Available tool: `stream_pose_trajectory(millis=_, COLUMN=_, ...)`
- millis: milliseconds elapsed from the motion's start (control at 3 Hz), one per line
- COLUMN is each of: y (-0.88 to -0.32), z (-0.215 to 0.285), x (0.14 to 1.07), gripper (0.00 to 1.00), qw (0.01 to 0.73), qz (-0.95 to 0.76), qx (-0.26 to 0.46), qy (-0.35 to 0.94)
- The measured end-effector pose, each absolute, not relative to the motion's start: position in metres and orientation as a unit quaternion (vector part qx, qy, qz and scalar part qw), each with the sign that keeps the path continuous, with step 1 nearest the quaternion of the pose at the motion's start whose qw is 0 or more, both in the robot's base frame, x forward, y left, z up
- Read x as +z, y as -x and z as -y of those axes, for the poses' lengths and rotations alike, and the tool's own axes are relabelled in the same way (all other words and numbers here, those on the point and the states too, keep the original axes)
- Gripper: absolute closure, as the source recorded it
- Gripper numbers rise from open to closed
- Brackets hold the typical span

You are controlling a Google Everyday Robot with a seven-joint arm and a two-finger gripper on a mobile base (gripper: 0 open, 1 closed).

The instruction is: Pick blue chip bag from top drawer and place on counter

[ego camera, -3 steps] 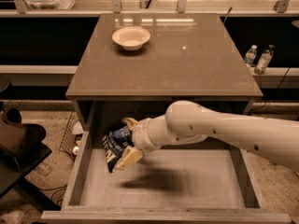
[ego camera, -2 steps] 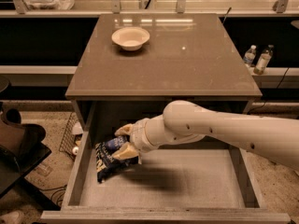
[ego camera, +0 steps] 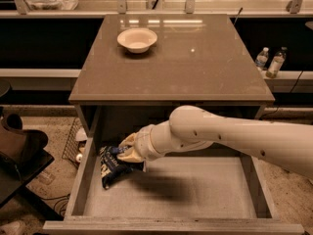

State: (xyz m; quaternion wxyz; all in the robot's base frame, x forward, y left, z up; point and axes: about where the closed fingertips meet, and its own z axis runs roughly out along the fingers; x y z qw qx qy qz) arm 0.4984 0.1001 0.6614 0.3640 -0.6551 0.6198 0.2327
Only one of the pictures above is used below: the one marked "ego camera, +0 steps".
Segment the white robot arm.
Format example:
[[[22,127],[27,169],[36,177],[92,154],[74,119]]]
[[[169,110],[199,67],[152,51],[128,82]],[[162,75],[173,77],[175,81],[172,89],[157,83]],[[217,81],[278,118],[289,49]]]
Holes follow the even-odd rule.
[[[214,143],[313,178],[312,125],[221,117],[194,106],[178,107],[169,120],[129,135],[120,143],[125,151],[117,157],[141,163]]]

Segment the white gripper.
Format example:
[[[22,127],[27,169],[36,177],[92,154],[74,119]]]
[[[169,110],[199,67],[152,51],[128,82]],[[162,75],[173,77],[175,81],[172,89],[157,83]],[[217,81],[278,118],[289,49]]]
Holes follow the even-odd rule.
[[[117,157],[127,163],[141,163],[161,158],[161,154],[154,148],[151,138],[152,124],[141,128],[137,133],[131,133],[118,145],[126,147]]]

